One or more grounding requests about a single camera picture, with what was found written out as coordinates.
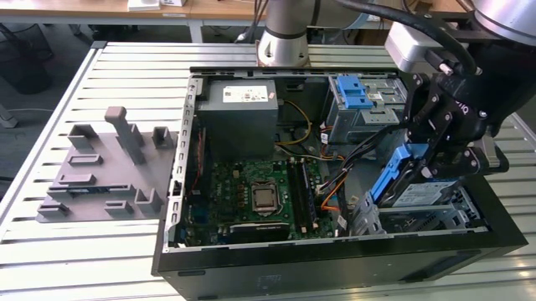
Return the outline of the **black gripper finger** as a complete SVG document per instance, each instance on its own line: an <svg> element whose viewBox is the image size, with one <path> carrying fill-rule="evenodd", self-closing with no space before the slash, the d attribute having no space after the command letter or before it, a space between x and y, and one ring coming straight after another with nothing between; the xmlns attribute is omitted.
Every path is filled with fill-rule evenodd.
<svg viewBox="0 0 536 301"><path fill-rule="evenodd" d="M405 122L409 157L405 170L424 176L456 175L455 109L441 88L443 73L419 73L408 90Z"/></svg>
<svg viewBox="0 0 536 301"><path fill-rule="evenodd" d="M491 164L480 148L467 147L460 152L439 153L428 163L427 170L427 178L453 179L474 174L488 174Z"/></svg>

